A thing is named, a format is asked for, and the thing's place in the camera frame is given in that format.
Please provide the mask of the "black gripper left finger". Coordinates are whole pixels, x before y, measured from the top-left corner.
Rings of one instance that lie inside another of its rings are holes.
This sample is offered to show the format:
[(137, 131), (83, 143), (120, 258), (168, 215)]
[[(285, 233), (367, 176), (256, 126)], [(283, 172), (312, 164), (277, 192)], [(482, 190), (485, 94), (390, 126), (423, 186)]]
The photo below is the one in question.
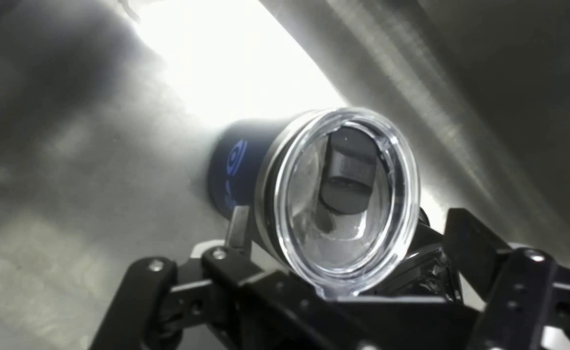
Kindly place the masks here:
[(250, 258), (250, 209), (236, 205), (223, 242), (176, 264), (133, 260), (89, 350), (176, 350), (184, 330), (205, 324), (227, 350), (334, 350), (314, 320), (326, 304), (299, 279)]

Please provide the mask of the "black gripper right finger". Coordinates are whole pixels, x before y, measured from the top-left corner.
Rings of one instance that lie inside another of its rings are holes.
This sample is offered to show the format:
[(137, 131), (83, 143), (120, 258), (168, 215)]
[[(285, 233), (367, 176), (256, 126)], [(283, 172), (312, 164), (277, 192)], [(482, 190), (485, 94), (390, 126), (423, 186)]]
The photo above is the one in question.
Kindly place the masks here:
[(570, 339), (570, 268), (532, 246), (509, 246), (474, 213), (449, 207), (449, 262), (484, 301), (466, 350), (542, 350), (546, 326)]

